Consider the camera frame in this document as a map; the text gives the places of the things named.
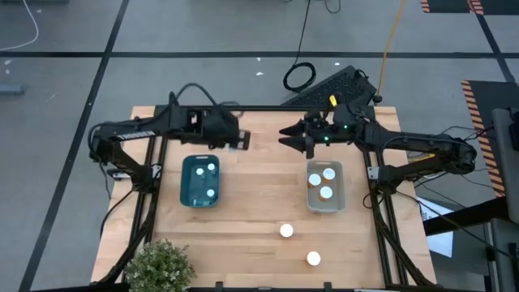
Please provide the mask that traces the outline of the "white sheet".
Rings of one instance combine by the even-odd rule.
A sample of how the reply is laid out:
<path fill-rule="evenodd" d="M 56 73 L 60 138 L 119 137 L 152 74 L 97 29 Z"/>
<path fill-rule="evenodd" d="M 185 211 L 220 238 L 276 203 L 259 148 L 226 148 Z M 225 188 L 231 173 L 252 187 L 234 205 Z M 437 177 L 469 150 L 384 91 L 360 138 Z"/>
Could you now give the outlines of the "white sheet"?
<path fill-rule="evenodd" d="M 452 212 L 449 208 L 445 208 L 423 198 L 418 198 L 418 201 L 420 202 L 420 213 L 423 221 L 436 218 L 440 214 L 445 215 Z M 428 235 L 427 245 L 430 251 L 451 258 L 453 254 L 453 232 L 449 231 L 442 234 Z"/>

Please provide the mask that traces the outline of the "black flat bar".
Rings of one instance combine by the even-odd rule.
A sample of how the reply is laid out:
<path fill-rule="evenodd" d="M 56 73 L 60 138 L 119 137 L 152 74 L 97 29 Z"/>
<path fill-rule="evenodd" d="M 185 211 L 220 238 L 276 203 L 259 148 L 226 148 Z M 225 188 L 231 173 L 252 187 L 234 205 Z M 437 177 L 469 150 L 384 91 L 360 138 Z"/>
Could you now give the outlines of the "black flat bar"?
<path fill-rule="evenodd" d="M 481 204 L 428 219 L 423 222 L 423 227 L 426 235 L 435 235 L 479 225 L 495 218 L 519 223 L 519 199 L 496 197 Z"/>

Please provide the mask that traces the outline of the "black perforated case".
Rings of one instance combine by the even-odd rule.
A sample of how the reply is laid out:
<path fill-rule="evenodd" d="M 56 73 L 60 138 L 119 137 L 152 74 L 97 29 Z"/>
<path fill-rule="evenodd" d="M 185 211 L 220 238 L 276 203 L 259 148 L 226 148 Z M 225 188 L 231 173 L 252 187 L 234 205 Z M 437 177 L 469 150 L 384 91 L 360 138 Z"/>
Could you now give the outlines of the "black perforated case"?
<path fill-rule="evenodd" d="M 333 95 L 338 103 L 357 102 L 368 104 L 376 94 L 376 88 L 361 69 L 353 66 L 331 75 L 327 79 L 305 89 L 295 97 L 284 102 L 283 106 L 324 108 Z"/>

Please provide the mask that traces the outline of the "white plastic bin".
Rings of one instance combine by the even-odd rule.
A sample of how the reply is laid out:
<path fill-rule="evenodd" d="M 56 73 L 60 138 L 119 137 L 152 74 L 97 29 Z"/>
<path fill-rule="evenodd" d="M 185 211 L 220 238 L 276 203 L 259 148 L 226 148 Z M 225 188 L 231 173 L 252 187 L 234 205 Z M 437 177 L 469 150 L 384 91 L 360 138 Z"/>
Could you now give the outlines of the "white plastic bin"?
<path fill-rule="evenodd" d="M 324 182 L 322 172 L 326 168 L 333 168 L 336 178 L 331 182 Z M 339 161 L 309 161 L 307 163 L 307 179 L 310 174 L 319 174 L 322 182 L 319 186 L 309 188 L 307 185 L 306 201 L 309 211 L 314 213 L 336 213 L 345 209 L 345 183 L 342 164 Z M 328 186 L 333 190 L 333 197 L 328 201 L 319 198 L 320 188 Z"/>

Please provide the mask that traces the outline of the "teal plastic bin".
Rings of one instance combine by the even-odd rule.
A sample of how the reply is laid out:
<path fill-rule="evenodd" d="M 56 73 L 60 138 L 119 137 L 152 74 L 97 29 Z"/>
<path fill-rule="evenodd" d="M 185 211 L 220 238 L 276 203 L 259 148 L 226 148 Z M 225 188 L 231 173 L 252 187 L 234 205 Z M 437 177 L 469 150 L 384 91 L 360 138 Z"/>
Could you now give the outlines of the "teal plastic bin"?
<path fill-rule="evenodd" d="M 208 164 L 216 166 L 214 172 L 208 170 Z M 199 176 L 196 169 L 202 168 L 204 174 Z M 221 175 L 220 161 L 215 155 L 191 155 L 182 162 L 180 185 L 180 202 L 189 208 L 212 208 L 220 199 Z M 207 190 L 213 189 L 215 195 L 207 196 Z"/>

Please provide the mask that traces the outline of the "grey metal cart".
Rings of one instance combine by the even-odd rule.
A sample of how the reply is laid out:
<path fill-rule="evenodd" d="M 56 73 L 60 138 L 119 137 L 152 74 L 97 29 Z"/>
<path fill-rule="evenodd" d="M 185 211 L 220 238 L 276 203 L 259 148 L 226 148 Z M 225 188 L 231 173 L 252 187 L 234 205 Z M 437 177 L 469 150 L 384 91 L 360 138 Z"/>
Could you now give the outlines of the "grey metal cart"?
<path fill-rule="evenodd" d="M 519 109 L 494 109 L 498 166 L 504 182 L 505 219 L 493 218 L 487 227 L 494 247 L 506 255 L 494 253 L 491 284 L 494 292 L 519 292 L 519 149 L 513 148 L 510 129 L 519 127 Z"/>

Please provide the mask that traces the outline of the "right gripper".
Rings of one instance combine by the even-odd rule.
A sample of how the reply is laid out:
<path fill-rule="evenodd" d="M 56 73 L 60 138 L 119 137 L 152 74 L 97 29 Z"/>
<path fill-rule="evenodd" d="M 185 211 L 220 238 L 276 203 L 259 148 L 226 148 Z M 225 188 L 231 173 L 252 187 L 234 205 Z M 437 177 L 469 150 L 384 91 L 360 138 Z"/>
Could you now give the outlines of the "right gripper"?
<path fill-rule="evenodd" d="M 331 122 L 327 120 L 328 114 L 328 111 L 309 111 L 306 113 L 307 125 L 304 121 L 298 121 L 279 130 L 282 135 L 300 136 L 306 133 L 306 137 L 285 137 L 278 141 L 304 153 L 306 158 L 313 158 L 315 144 L 352 144 L 360 136 L 360 123 L 344 106 L 337 108 L 338 116 L 333 116 Z"/>

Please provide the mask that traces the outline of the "black mat hazard-striped edge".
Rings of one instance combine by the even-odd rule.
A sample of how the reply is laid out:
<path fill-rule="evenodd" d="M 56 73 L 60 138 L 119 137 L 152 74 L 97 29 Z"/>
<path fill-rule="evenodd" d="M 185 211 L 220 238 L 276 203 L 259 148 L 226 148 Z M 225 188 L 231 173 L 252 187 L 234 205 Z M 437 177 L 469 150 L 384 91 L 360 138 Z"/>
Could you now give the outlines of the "black mat hazard-striped edge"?
<path fill-rule="evenodd" d="M 519 15 L 519 0 L 419 0 L 426 13 Z"/>

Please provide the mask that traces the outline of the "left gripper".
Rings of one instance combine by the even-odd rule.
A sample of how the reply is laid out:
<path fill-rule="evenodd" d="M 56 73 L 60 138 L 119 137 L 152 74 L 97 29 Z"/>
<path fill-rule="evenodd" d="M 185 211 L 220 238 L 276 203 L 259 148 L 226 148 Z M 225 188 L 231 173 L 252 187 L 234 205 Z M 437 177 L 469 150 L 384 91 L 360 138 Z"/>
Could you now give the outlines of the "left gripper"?
<path fill-rule="evenodd" d="M 229 148 L 247 150 L 251 133 L 239 128 L 238 118 L 227 109 L 214 108 L 204 118 L 204 141 L 209 149 Z"/>

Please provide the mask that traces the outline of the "green potted plant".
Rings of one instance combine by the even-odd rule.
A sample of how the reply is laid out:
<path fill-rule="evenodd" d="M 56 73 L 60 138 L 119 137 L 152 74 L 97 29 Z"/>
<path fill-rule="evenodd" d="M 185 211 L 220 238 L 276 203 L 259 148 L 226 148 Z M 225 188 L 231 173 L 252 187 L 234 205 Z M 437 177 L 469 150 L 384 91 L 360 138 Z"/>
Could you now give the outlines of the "green potted plant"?
<path fill-rule="evenodd" d="M 124 269 L 129 292 L 187 292 L 197 278 L 187 252 L 166 239 L 146 243 Z"/>

